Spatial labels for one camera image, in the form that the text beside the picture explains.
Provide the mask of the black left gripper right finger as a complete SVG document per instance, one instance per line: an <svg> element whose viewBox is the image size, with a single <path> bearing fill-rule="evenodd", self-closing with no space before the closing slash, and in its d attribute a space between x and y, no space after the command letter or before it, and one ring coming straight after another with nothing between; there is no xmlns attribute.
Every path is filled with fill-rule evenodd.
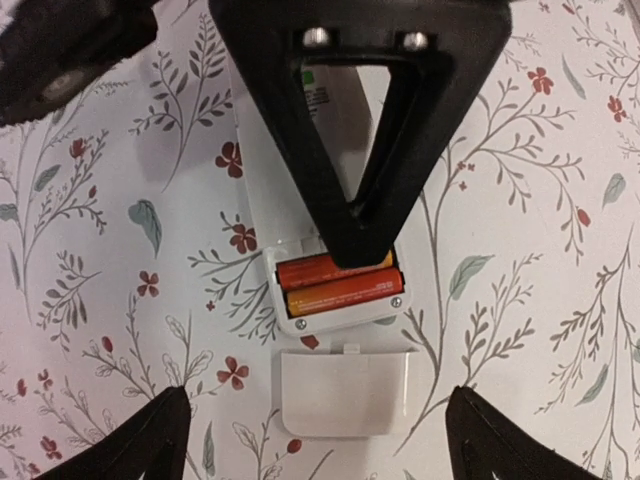
<svg viewBox="0 0 640 480"><path fill-rule="evenodd" d="M445 412L455 479L594 479L528 435L470 387L454 388Z"/></svg>

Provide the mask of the floral patterned table mat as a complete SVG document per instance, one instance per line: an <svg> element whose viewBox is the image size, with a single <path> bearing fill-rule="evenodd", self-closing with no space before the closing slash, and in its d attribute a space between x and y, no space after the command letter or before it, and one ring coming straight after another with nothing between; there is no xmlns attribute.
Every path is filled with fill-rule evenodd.
<svg viewBox="0 0 640 480"><path fill-rule="evenodd" d="M188 479L448 479L444 411L475 388L603 479L639 475L639 30L622 1L517 1L512 36L417 207L410 307L279 327L225 49L163 1L147 50L1 132L1 475L32 479L169 386ZM285 430L276 361L417 350L407 432Z"/></svg>

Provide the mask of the white battery cover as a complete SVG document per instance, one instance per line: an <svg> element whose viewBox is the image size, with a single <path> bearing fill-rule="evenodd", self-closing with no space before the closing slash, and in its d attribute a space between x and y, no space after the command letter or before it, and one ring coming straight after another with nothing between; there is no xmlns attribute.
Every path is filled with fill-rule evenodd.
<svg viewBox="0 0 640 480"><path fill-rule="evenodd" d="M407 433L428 393L418 351L282 352L281 418L305 438L351 439Z"/></svg>

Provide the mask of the white remote control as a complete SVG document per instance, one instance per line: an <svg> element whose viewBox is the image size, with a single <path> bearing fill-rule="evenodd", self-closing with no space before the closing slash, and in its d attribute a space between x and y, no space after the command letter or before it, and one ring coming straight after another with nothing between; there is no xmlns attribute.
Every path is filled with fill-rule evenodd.
<svg viewBox="0 0 640 480"><path fill-rule="evenodd" d="M367 225L353 203L371 155L382 103L366 69L312 65L300 72L296 98L306 104L300 125L278 145L238 69L231 72L248 202L278 327L305 337L368 323L391 324L411 304L417 281L409 262L417 218L399 233ZM400 294L293 318L277 283L280 262L329 254L343 269L380 264L389 251L404 281Z"/></svg>

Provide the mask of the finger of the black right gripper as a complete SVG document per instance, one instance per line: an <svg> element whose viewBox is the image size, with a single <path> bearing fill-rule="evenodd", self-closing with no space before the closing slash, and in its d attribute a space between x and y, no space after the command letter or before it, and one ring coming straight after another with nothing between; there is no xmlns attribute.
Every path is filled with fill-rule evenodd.
<svg viewBox="0 0 640 480"><path fill-rule="evenodd" d="M213 1L210 13L328 253L379 264L511 34L506 1ZM380 67L379 123L303 72Z"/></svg>

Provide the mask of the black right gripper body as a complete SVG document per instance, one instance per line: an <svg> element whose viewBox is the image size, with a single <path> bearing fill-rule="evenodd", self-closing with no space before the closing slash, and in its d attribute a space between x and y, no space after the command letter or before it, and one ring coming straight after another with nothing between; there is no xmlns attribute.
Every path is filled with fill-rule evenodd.
<svg viewBox="0 0 640 480"><path fill-rule="evenodd" d="M157 36L154 1L19 1L1 31L1 123L66 106Z"/></svg>

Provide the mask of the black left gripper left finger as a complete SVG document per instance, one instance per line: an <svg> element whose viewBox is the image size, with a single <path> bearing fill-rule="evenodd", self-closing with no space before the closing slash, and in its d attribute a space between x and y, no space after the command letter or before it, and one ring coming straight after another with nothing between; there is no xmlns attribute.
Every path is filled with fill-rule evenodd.
<svg viewBox="0 0 640 480"><path fill-rule="evenodd" d="M39 477L181 479L190 424L186 390L168 387L96 445Z"/></svg>

